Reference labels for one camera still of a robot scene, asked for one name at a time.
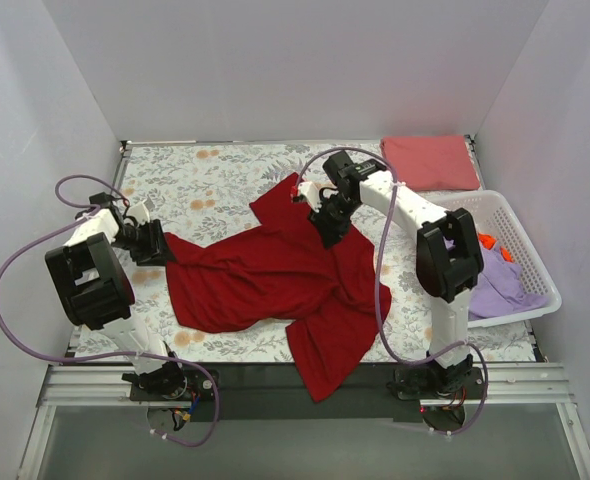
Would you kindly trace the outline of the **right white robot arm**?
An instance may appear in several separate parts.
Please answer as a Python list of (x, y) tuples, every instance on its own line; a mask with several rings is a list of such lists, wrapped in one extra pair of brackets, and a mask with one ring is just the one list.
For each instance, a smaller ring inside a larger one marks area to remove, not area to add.
[(413, 238), (416, 277), (430, 298), (433, 337), (424, 358), (393, 358), (408, 368), (429, 370), (429, 389), (450, 397), (463, 386), (462, 371), (471, 369), (477, 350), (468, 340), (472, 291), (484, 268), (475, 222), (463, 208), (447, 210), (412, 191), (382, 156), (369, 153), (357, 163), (350, 157), (353, 151), (333, 147), (321, 152), (330, 194), (298, 178), (291, 197), (308, 205), (310, 221), (326, 247), (344, 242), (361, 206), (384, 215), (383, 239), (392, 225)]

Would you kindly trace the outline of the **dark red t shirt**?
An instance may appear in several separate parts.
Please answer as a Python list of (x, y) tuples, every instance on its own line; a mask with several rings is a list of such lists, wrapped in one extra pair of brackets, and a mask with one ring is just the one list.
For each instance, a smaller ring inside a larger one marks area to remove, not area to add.
[(323, 247), (309, 209), (291, 200), (291, 174), (251, 203), (259, 226), (200, 247), (168, 233), (170, 301), (185, 327), (245, 330), (268, 318), (288, 321), (297, 370), (316, 402), (329, 397), (372, 347), (378, 316), (392, 295), (376, 284), (374, 246), (351, 228)]

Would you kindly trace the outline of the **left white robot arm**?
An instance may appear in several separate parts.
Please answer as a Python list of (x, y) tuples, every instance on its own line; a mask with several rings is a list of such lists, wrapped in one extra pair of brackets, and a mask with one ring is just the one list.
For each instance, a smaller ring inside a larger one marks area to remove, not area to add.
[(135, 374), (128, 380), (156, 390), (168, 400), (180, 398), (188, 377), (169, 358), (166, 342), (132, 313), (135, 294), (114, 250), (126, 251), (138, 266), (164, 267), (174, 259), (161, 222), (151, 217), (152, 202), (121, 211), (107, 193), (90, 198), (97, 206), (76, 215), (80, 222), (63, 246), (46, 253), (45, 262), (64, 311), (75, 326), (110, 339), (120, 351), (132, 352)]

